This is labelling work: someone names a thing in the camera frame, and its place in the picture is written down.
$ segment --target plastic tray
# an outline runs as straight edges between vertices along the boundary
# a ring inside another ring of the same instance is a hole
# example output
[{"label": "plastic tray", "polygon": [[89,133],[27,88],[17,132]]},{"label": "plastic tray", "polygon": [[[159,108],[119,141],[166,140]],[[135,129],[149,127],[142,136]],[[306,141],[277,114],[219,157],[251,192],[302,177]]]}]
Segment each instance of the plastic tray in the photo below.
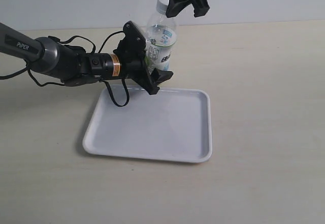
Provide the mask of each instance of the plastic tray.
[{"label": "plastic tray", "polygon": [[[117,102],[121,85],[112,86]],[[130,102],[116,107],[106,89],[83,139],[90,154],[201,163],[212,154],[209,96],[200,90],[161,88],[148,95],[128,86]]]}]

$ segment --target wooden table surface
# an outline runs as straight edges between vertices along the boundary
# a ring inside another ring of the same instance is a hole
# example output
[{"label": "wooden table surface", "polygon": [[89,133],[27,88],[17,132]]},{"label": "wooden table surface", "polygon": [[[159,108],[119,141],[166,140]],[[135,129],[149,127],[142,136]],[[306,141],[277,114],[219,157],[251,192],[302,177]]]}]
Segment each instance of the wooden table surface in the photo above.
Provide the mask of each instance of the wooden table surface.
[{"label": "wooden table surface", "polygon": [[[115,30],[24,33],[100,44]],[[82,138],[103,85],[39,88],[23,74],[0,81],[0,223],[323,223],[325,21],[182,26],[178,34],[175,76],[164,86],[210,95],[210,160],[88,155]],[[4,75],[24,62],[0,55],[0,66]]]}]

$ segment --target plastic bottle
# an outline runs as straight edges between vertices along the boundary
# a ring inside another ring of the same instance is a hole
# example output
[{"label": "plastic bottle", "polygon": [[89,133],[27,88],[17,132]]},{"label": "plastic bottle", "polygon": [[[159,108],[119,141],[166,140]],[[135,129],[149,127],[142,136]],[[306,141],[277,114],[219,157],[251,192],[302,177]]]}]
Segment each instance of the plastic bottle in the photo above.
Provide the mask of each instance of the plastic bottle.
[{"label": "plastic bottle", "polygon": [[168,71],[172,47],[177,40],[175,19],[166,17],[168,4],[169,0],[158,0],[156,12],[147,24],[146,38],[149,45],[146,62],[149,73],[155,68]]}]

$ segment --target white wall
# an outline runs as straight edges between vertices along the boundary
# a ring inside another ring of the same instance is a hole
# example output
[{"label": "white wall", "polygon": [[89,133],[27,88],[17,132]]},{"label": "white wall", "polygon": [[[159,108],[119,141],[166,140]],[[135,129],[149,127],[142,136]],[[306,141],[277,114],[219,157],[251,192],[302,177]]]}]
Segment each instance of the white wall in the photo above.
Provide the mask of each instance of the white wall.
[{"label": "white wall", "polygon": [[[193,18],[188,7],[180,24],[325,19],[325,0],[208,0],[211,10]],[[120,27],[128,20],[145,25],[155,0],[0,0],[0,22],[16,29]]]}]

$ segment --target bottle cap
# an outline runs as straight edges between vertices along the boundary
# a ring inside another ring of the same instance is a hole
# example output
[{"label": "bottle cap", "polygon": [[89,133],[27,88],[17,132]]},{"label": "bottle cap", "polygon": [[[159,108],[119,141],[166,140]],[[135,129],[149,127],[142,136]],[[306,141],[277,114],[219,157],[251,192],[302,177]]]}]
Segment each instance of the bottle cap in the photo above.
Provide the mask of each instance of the bottle cap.
[{"label": "bottle cap", "polygon": [[156,9],[160,14],[166,15],[168,5],[169,0],[158,0]]}]

